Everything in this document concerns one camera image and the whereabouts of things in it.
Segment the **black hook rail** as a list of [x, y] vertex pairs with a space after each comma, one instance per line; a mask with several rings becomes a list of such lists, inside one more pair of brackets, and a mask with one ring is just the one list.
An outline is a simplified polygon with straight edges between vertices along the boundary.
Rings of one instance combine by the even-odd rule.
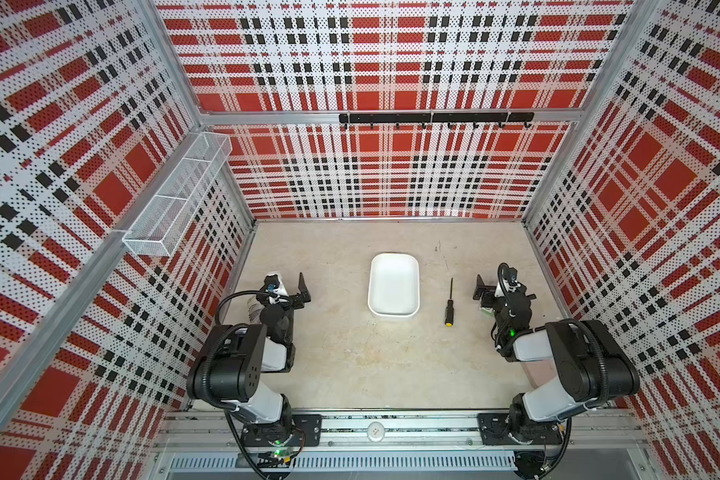
[[367, 125], [381, 124], [428, 125], [435, 123], [452, 124], [497, 124], [503, 126], [507, 123], [520, 123], [529, 125], [535, 118], [534, 112], [482, 112], [482, 113], [348, 113], [338, 116], [341, 125]]

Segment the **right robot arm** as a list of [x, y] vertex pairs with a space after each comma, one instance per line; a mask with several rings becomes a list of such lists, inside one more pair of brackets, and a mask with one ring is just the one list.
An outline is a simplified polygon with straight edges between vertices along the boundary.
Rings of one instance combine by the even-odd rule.
[[528, 444], [562, 421], [639, 391], [636, 367], [602, 322], [563, 319], [533, 328], [535, 296], [509, 265], [499, 265], [494, 285], [477, 276], [473, 299], [492, 316], [490, 336], [504, 360], [550, 360], [555, 368], [552, 379], [516, 395], [503, 416], [489, 420], [489, 435]]

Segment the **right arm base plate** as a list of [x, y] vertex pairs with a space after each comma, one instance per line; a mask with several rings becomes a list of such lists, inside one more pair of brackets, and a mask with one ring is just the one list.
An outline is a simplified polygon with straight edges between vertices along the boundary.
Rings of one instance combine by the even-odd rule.
[[482, 443], [489, 445], [559, 446], [563, 434], [554, 422], [510, 420], [508, 412], [488, 412], [477, 415]]

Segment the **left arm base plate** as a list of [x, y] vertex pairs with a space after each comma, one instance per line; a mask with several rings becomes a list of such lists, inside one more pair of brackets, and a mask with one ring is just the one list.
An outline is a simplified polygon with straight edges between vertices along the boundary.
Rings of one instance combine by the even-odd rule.
[[241, 440], [246, 447], [315, 447], [320, 443], [322, 416], [296, 414], [271, 424], [248, 424]]

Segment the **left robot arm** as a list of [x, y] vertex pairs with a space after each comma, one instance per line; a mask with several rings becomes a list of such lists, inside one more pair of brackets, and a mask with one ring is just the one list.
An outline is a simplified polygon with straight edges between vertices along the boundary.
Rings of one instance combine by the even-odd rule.
[[224, 297], [219, 306], [252, 298], [246, 322], [227, 325], [214, 314], [216, 324], [201, 347], [187, 376], [187, 393], [238, 420], [252, 434], [274, 445], [285, 444], [295, 431], [287, 397], [266, 386], [266, 373], [288, 373], [295, 362], [295, 311], [311, 302], [303, 275], [298, 291], [289, 294], [281, 276], [267, 275], [256, 290]]

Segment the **aluminium front rail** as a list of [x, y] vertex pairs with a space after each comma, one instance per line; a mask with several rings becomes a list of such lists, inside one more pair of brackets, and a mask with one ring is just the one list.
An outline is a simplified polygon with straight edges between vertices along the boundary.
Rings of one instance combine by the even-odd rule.
[[[501, 410], [302, 410], [292, 441], [310, 451], [371, 450], [529, 450], [559, 446], [561, 434], [504, 436]], [[590, 411], [572, 419], [571, 449], [645, 447], [636, 418], [621, 409]], [[179, 412], [166, 417], [154, 446], [167, 451], [224, 451], [235, 446], [224, 415]]]

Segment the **black screwdriver yellow tip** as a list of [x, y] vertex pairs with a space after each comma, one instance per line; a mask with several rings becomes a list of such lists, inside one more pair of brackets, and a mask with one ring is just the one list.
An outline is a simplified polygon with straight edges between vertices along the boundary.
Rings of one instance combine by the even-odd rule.
[[444, 319], [444, 324], [447, 327], [452, 327], [454, 325], [454, 314], [455, 314], [455, 308], [454, 308], [454, 302], [453, 302], [453, 279], [450, 279], [449, 298], [448, 298], [447, 304], [446, 304], [445, 319]]

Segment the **white plastic bin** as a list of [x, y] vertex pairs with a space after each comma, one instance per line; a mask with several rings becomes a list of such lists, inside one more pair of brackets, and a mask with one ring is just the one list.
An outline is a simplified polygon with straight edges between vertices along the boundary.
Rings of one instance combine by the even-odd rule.
[[403, 320], [420, 309], [420, 272], [415, 257], [380, 253], [370, 266], [367, 305], [379, 318]]

